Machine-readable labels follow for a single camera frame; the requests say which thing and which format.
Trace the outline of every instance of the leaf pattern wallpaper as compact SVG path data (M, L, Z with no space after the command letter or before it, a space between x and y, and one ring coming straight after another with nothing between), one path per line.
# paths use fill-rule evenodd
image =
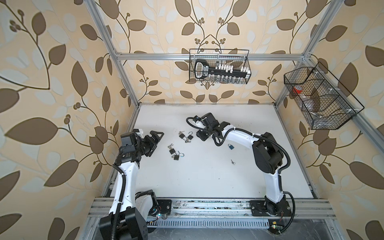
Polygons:
M384 134L384 2L346 0L312 57L323 63L365 106ZM384 239L384 157L352 121L339 130L309 130L287 96L279 108L320 197L329 199L351 240Z
M82 1L0 12L0 238L73 240L133 106Z

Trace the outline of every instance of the wire basket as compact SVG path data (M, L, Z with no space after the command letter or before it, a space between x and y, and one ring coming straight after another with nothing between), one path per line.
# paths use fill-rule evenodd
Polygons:
M337 80L334 87L325 77ZM284 74L284 84L312 130L336 130L364 109L361 102L321 62Z
M190 81L247 84L252 73L249 50L197 49L189 50Z

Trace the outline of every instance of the white leaf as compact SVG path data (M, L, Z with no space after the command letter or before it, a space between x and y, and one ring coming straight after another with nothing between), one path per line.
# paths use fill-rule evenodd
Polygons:
M61 44L65 44L69 41L67 33L62 27L57 24L53 24L48 28L48 32L53 39Z
M177 16L178 16L178 14L179 13L177 12L177 10L169 11L167 16L166 16L166 22L171 23L171 22L175 21Z
M153 52L154 53L164 53L163 49L157 46L152 46Z
M35 92L35 96L42 102L47 105L54 105L56 100L51 92L48 91L37 91Z
M260 16L265 16L266 15L265 8L263 6L259 7L259 14L260 14Z
M373 165L379 170L380 172L384 172L384 158L381 155L375 155L372 158Z
M360 205L372 212L377 212L378 211L378 208L373 205L373 203L367 199L364 199L362 197L359 197L357 195L355 195L355 199L357 200L358 203L360 203Z
M87 40L85 38L79 38L79 46L82 50L86 50L88 45L87 45Z
M373 45L384 38L384 26L377 26L367 31L361 41L365 45Z
M63 21L69 31L76 31L76 18L72 14L65 14Z
M48 2L48 0L32 0L32 2L40 12L43 12L45 10L49 10L53 12L53 8L51 4Z
M274 23L273 25L271 25L269 28L268 28L268 31L266 33L269 33L269 34L275 34L279 31L279 28L277 27L276 23Z
M384 78L379 78L376 82L374 82L368 90L368 96L374 97L379 95L384 90Z
M166 34L166 40L168 43L172 43L173 42L173 31L170 30L167 34Z
M79 62L83 62L84 61L84 58L83 56L81 55L81 53L75 49L75 48L71 48L70 49L70 55L72 58L74 58L76 61L79 61Z
M56 113L52 116L53 118L62 118L67 114L67 107L60 106L57 108Z
M71 93L66 99L65 99L65 105L67 107L72 107L74 105L74 95Z
M70 195L63 197L60 202L55 206L55 209L58 210L62 207L67 206L67 204L72 200L73 196L74 193L71 193Z
M153 14L151 9L143 6L143 13L144 16L146 16L149 20L155 21L155 15Z
M382 120L382 117L379 115L378 111L374 108L366 108L364 110L364 114L370 120L377 120L377 121Z
M366 15L356 16L353 20L352 30L354 33L361 33L368 26L369 17Z
M162 78L169 78L169 73L166 70L160 70L159 74Z
M165 13L166 13L166 7L163 6L160 8L158 16L162 17L162 16L164 16Z
M59 79L57 79L56 77L51 77L51 89L56 94L59 94L59 95L64 94L64 88L63 88L61 82L59 81Z
M253 32L253 31L249 31L248 32L248 35L247 35L247 41L249 42L249 43L252 43L254 40L255 40L255 37L256 37L256 35L255 35L255 33Z
M347 56L345 56L345 58L343 59L343 62L348 64L350 62L353 62L354 60L357 60L360 58L361 56L361 50L353 50L353 51L350 51Z
M275 19L277 18L280 13L281 13L281 10L283 9L283 6L280 6L280 7L277 7L276 9L274 9L268 16L268 20L272 20L272 19Z
M60 154L57 152L49 152L46 158L47 168L51 171L55 170L60 163Z
M22 186L22 190L24 192L40 192L43 190L44 180L39 177L34 177L29 180L24 186Z

